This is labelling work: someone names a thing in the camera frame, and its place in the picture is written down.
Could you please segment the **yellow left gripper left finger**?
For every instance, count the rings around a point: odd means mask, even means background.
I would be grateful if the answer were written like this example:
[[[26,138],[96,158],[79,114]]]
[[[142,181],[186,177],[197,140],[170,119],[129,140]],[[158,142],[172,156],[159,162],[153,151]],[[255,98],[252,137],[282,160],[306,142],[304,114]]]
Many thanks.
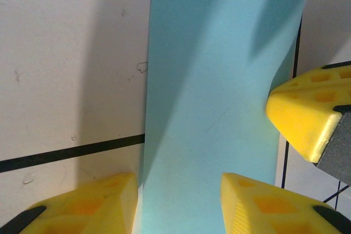
[[[137,177],[116,174],[42,200],[12,218],[5,233],[132,233]]]

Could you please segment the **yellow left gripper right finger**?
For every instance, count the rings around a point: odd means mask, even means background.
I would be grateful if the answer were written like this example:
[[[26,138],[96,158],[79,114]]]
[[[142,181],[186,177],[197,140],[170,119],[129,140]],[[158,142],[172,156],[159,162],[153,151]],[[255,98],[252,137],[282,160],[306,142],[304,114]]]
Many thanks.
[[[324,202],[235,173],[223,173],[226,233],[344,233],[344,215]]]

